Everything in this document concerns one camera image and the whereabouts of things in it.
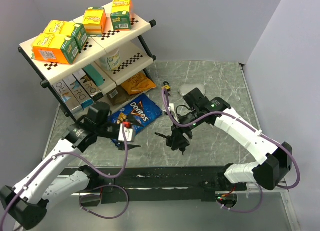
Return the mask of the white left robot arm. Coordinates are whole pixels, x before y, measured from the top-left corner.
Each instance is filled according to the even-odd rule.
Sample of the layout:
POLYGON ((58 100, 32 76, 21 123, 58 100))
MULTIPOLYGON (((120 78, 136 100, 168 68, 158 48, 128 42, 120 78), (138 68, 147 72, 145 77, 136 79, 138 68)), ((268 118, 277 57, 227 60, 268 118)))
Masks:
POLYGON ((99 137, 118 140, 126 155, 133 148, 133 127, 140 123, 131 114, 119 123, 110 122, 110 112, 110 105, 105 102, 90 106, 87 114, 67 128, 52 152, 29 175, 13 187, 6 185, 0 190, 4 208, 1 225, 10 215, 22 228, 31 230, 54 204, 78 191, 95 191, 100 177, 112 180, 123 174, 125 166, 117 174, 105 174, 82 156, 99 137))

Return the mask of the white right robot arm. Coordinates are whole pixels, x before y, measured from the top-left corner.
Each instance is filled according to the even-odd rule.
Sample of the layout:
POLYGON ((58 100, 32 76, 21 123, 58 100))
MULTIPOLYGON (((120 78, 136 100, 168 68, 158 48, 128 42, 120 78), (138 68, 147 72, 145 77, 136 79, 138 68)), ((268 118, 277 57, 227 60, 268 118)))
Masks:
POLYGON ((183 99, 191 111, 178 118, 171 118, 171 135, 165 137, 168 147, 184 153, 193 137, 192 130, 207 123, 227 133, 255 159, 251 163, 226 165, 218 178, 218 184, 223 190, 230 190, 239 183, 257 183, 271 191, 291 170, 292 147, 286 142, 279 144, 269 139, 222 98, 210 100, 196 87, 183 99))

